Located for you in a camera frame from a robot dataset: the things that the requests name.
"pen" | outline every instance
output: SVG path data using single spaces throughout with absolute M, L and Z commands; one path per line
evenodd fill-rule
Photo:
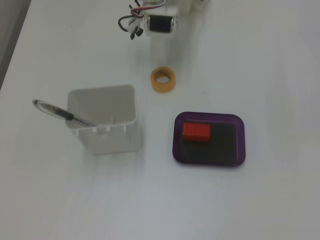
M 60 119 L 65 119 L 67 121 L 71 121 L 74 123 L 77 123 L 81 126 L 87 127 L 87 128 L 91 128 L 91 127 L 96 127 L 97 125 L 89 122 L 87 120 L 84 120 L 81 117 L 75 116 L 74 114 L 60 108 L 54 105 L 51 105 L 45 101 L 41 101 L 41 100 L 32 100 L 33 105 L 39 109 L 41 112 L 44 112 L 46 114 L 49 114 L 53 117 L 56 118 L 60 118 Z

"masking tape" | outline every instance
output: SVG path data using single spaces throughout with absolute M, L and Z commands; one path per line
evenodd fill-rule
M 157 82 L 158 78 L 167 77 L 169 79 L 166 83 Z M 156 68 L 151 73 L 151 84 L 152 88 L 158 93 L 167 93 L 174 89 L 176 85 L 175 72 L 166 66 Z

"cable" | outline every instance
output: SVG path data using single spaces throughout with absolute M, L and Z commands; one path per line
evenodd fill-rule
M 139 6 L 139 7 L 135 7 L 131 9 L 131 14 L 137 18 L 143 18 L 144 16 L 140 15 L 140 13 L 138 14 L 138 11 L 143 11 L 143 10 L 150 10 L 150 9 L 157 9 L 162 7 L 163 5 L 165 5 L 167 3 L 167 0 L 163 0 L 163 3 L 158 4 L 158 5 L 151 5 L 151 6 Z
M 135 16 L 132 16 L 132 15 L 120 17 L 120 19 L 118 20 L 118 25 L 119 25 L 119 27 L 122 29 L 122 31 L 128 32 L 128 30 L 125 29 L 125 28 L 122 26 L 121 21 L 122 21 L 123 19 L 130 19 L 130 18 L 134 18 L 134 17 L 135 17 Z

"pen holder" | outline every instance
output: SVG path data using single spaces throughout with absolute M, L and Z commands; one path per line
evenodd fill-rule
M 141 147 L 133 86 L 72 90 L 68 94 L 67 109 L 97 125 L 82 127 L 72 121 L 65 122 L 91 154 L 134 152 Z

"red cube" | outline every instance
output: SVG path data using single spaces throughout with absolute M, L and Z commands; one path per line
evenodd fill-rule
M 183 140 L 187 142 L 207 143 L 211 136 L 211 126 L 206 123 L 185 122 L 183 124 Z

